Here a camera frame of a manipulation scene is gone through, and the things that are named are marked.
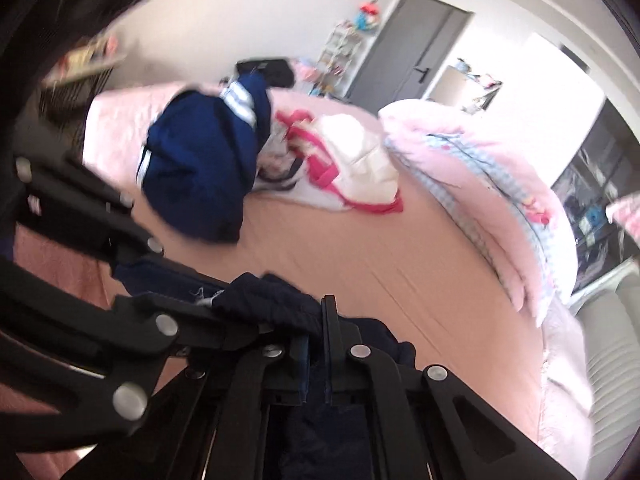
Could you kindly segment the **dark navy shorts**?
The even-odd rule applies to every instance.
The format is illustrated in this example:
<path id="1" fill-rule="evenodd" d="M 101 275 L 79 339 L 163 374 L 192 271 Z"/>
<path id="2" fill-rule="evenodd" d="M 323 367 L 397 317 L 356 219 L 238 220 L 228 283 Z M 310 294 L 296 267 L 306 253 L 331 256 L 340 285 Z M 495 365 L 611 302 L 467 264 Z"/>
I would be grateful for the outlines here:
<path id="1" fill-rule="evenodd" d="M 266 479 L 371 479 L 372 458 L 366 414 L 360 405 L 329 401 L 320 302 L 280 276 L 243 273 L 224 290 L 204 278 L 189 278 L 150 262 L 118 266 L 114 279 L 132 296 L 155 292 L 185 302 L 207 300 L 222 318 L 265 323 L 309 337 L 304 403 L 270 408 Z"/>

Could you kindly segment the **blue white-striped jacket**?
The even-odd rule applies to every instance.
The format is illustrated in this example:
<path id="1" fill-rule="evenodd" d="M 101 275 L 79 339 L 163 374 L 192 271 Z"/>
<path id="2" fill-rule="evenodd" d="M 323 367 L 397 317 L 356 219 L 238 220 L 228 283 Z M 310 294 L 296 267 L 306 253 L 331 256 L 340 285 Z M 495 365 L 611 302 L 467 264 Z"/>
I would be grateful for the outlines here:
<path id="1" fill-rule="evenodd" d="M 137 169 L 151 208 L 184 236 L 237 243 L 271 113 L 268 84 L 258 73 L 217 94 L 176 94 L 149 128 Z"/>

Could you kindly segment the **pink bed sheet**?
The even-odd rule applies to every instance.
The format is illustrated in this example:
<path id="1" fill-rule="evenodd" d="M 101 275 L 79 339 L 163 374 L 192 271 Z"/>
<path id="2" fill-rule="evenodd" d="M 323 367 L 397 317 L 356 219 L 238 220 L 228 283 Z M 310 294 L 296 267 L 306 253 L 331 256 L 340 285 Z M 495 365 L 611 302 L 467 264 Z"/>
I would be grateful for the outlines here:
<path id="1" fill-rule="evenodd" d="M 66 156 L 62 150 L 46 149 L 47 133 L 39 131 L 34 140 L 28 140 L 25 130 L 35 123 L 30 115 L 18 118 L 14 125 L 15 144 L 13 172 L 17 180 L 14 158 L 24 154 L 57 162 Z M 393 309 L 394 289 L 403 284 L 416 285 L 422 304 L 440 301 L 452 307 L 456 294 L 445 285 L 433 280 L 430 267 L 438 261 L 438 255 L 429 255 L 420 261 L 412 261 L 408 248 L 392 252 L 376 252 L 377 242 L 385 240 L 386 231 L 369 229 L 363 220 L 352 219 L 342 226 L 319 226 L 299 218 L 290 220 L 270 219 L 276 229 L 270 237 L 272 253 L 278 258 L 288 258 L 299 263 L 304 270 L 300 278 L 287 280 L 301 292 L 316 298 L 331 295 L 336 301 L 340 318 L 353 322 L 365 344 L 380 349 L 400 365 L 416 367 L 416 350 L 411 344 L 399 341 L 387 326 L 378 320 L 381 312 Z M 186 257 L 180 261 L 159 256 L 146 256 L 130 263 L 108 264 L 113 272 L 118 266 L 137 262 L 156 263 L 183 269 L 190 278 L 204 278 L 229 285 L 243 273 L 220 250 L 211 250 L 201 257 Z M 76 479 L 95 479 L 92 475 L 92 453 L 85 463 L 77 465 L 70 476 Z"/>

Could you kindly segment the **grey padded headboard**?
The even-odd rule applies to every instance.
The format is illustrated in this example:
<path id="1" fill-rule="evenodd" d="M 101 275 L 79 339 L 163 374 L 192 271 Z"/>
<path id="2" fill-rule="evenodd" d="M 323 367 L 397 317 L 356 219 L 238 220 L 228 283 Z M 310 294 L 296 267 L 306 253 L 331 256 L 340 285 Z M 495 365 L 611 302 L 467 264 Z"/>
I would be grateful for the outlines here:
<path id="1" fill-rule="evenodd" d="M 589 479 L 639 477 L 639 263 L 630 259 L 572 297 L 593 393 Z"/>

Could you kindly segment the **pink quilt blanket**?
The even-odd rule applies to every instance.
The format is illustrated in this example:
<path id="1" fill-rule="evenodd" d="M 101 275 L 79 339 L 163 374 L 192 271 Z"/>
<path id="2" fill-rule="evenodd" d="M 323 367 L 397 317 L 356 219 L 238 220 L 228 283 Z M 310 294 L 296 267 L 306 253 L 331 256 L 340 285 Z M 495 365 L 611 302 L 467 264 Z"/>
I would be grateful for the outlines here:
<path id="1" fill-rule="evenodd" d="M 390 154 L 474 244 L 513 307 L 540 328 L 537 442 L 575 478 L 586 478 L 593 393 L 584 330 L 568 306 L 578 261 L 558 196 L 482 118 L 408 99 L 382 107 L 378 120 Z"/>

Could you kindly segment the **black bag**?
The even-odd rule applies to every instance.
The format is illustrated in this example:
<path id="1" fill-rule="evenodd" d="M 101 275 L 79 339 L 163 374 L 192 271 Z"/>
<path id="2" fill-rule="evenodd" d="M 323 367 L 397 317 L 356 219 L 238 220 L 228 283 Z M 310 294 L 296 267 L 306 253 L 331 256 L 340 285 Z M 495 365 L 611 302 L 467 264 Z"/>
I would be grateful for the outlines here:
<path id="1" fill-rule="evenodd" d="M 292 89 L 295 86 L 295 74 L 287 58 L 249 58 L 235 63 L 238 75 L 258 73 L 268 86 Z"/>

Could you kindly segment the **white and pink garment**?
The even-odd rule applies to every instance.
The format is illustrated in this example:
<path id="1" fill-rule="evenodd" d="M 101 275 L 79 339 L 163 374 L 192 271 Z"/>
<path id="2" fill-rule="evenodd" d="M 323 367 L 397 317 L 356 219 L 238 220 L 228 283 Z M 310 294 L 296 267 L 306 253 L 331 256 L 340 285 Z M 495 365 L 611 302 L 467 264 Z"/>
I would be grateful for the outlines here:
<path id="1" fill-rule="evenodd" d="M 278 110 L 253 190 L 332 211 L 404 210 L 399 174 L 380 137 L 349 114 Z"/>

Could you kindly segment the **white shelf rack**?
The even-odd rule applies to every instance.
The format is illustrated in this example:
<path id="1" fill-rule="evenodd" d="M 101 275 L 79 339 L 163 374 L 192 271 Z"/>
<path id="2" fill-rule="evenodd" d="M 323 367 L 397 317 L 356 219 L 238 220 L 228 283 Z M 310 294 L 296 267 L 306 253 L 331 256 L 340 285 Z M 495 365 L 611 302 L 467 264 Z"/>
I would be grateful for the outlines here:
<path id="1" fill-rule="evenodd" d="M 316 62 L 317 78 L 312 96 L 344 96 L 347 77 L 352 72 L 361 43 L 360 31 L 353 22 L 341 21 L 334 26 Z"/>

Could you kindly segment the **grey door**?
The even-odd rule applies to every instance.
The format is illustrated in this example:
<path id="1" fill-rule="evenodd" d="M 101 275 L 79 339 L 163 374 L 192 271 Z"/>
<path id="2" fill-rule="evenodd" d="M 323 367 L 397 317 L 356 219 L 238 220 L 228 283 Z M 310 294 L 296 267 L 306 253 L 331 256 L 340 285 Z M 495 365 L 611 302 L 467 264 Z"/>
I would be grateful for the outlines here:
<path id="1" fill-rule="evenodd" d="M 347 101 L 375 114 L 391 102 L 424 96 L 470 18 L 439 0 L 400 0 L 352 81 Z"/>

